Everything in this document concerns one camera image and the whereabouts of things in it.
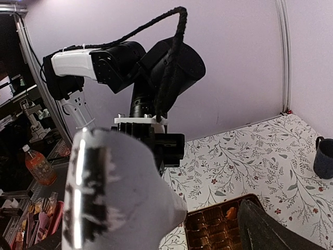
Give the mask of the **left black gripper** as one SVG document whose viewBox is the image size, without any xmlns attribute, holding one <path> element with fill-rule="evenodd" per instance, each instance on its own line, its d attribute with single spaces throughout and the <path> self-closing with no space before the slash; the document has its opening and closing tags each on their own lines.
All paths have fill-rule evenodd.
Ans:
<svg viewBox="0 0 333 250">
<path fill-rule="evenodd" d="M 157 133 L 152 125 L 144 123 L 120 123 L 111 130 L 130 135 L 148 146 L 161 176 L 165 168 L 179 167 L 184 158 L 184 134 Z"/>
</svg>

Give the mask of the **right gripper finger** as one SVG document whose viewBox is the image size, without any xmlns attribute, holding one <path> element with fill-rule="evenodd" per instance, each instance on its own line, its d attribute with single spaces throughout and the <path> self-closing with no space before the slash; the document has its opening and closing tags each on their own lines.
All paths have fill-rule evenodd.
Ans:
<svg viewBox="0 0 333 250">
<path fill-rule="evenodd" d="M 246 199 L 239 206 L 238 226 L 243 249 L 323 249 L 290 231 Z"/>
</svg>

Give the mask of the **gold cookie tin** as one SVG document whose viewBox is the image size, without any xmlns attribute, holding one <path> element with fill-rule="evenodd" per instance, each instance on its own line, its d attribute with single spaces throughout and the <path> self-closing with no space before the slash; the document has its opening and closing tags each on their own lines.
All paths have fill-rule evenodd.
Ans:
<svg viewBox="0 0 333 250">
<path fill-rule="evenodd" d="M 226 218 L 231 207 L 239 210 L 243 200 L 263 208 L 255 194 L 248 194 L 187 214 L 184 222 L 188 249 L 242 249 L 237 217 Z"/>
</svg>

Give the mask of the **metal serving tongs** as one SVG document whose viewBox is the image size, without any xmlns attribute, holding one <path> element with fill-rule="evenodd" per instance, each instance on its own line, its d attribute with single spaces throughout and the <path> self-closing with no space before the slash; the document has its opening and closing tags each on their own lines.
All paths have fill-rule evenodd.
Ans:
<svg viewBox="0 0 333 250">
<path fill-rule="evenodd" d="M 151 150 L 101 128 L 73 139 L 64 203 L 62 249 L 158 249 L 187 215 Z"/>
</svg>

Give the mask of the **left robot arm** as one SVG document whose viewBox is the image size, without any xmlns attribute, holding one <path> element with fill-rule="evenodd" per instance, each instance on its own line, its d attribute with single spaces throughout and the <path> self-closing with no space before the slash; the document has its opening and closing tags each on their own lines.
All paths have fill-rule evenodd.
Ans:
<svg viewBox="0 0 333 250">
<path fill-rule="evenodd" d="M 126 133 L 146 144 L 153 152 L 160 174 L 178 167 L 184 157 L 185 137 L 168 132 L 168 111 L 177 97 L 202 79 L 206 67 L 199 54 L 181 44 L 171 78 L 171 93 L 162 94 L 164 106 L 156 120 L 155 103 L 162 88 L 172 38 L 157 42 L 149 51 L 134 41 L 98 49 L 63 49 L 43 59 L 47 88 L 71 116 L 77 129 L 94 128 L 95 119 L 85 101 L 85 78 L 107 85 L 113 93 L 133 87 L 130 114 L 114 119 L 115 131 Z"/>
</svg>

